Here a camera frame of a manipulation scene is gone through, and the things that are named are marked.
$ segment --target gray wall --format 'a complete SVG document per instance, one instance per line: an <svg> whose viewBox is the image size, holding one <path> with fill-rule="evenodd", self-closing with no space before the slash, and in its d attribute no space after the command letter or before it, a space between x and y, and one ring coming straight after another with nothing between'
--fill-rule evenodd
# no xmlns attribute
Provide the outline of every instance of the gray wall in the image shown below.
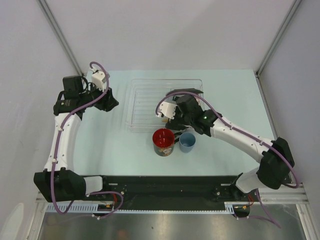
<svg viewBox="0 0 320 240"><path fill-rule="evenodd" d="M320 1L303 1L261 75L271 115L286 138L320 222Z"/></svg>
<svg viewBox="0 0 320 240"><path fill-rule="evenodd" d="M75 72L37 1L3 1L0 33L0 231L23 203L22 239L37 196L33 175L52 143L53 104L62 77Z"/></svg>

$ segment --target white table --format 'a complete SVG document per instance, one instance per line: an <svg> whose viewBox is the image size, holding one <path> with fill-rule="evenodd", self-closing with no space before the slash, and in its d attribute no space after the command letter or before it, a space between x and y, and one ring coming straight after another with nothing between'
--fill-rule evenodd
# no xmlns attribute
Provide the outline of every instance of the white table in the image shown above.
<svg viewBox="0 0 320 240"><path fill-rule="evenodd" d="M190 153L176 144L167 157L155 154L153 132L132 132L126 125L126 92L132 79L201 79L204 98L236 125L273 139L252 70L109 71L119 106L110 112L85 111L74 150L80 175L217 176L238 175L258 164L226 142L195 133Z"/></svg>

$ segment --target red cup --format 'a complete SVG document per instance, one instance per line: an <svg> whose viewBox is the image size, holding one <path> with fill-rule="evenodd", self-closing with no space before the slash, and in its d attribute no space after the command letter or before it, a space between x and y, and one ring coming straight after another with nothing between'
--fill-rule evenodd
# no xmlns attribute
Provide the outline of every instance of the red cup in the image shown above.
<svg viewBox="0 0 320 240"><path fill-rule="evenodd" d="M175 138L176 135L167 128L160 128L155 131L152 136L155 153L162 157L169 156L174 150Z"/></svg>

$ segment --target white vent strip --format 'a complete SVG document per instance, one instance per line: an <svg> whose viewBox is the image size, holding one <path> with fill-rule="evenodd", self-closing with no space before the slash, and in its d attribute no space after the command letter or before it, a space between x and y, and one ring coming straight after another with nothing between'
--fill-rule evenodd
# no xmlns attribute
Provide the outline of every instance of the white vent strip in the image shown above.
<svg viewBox="0 0 320 240"><path fill-rule="evenodd" d="M68 213L88 213L88 214L105 214L110 211L98 211L98 205L100 203L74 203ZM60 211L65 211L69 203L57 203ZM52 203L46 208L47 213L55 213L55 207ZM214 211L166 211L166 210L118 210L117 213L135 213L135 214L234 214L234 209L231 204L225 204L225 210Z"/></svg>

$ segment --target dish rack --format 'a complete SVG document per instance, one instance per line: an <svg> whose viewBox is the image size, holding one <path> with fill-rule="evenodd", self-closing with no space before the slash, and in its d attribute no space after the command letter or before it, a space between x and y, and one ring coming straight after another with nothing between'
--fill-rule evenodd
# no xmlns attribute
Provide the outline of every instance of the dish rack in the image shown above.
<svg viewBox="0 0 320 240"><path fill-rule="evenodd" d="M152 132L164 128L164 118L157 117L155 110L166 93L176 89L198 89L203 91L200 79L133 79L129 94L126 124L133 132Z"/></svg>

